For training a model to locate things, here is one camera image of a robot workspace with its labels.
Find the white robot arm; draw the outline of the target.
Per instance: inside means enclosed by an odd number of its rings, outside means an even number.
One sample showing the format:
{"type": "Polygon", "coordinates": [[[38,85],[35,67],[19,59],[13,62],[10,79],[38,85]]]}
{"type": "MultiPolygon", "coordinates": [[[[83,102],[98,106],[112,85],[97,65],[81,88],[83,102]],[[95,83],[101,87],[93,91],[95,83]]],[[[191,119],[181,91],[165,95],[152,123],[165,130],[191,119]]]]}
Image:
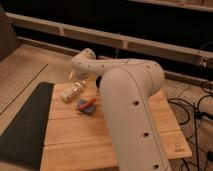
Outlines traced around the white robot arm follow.
{"type": "Polygon", "coordinates": [[[101,60],[85,49],[71,67],[101,78],[101,109],[120,171],[172,171],[149,107],[149,97],[165,79],[161,66],[151,60],[101,60]]]}

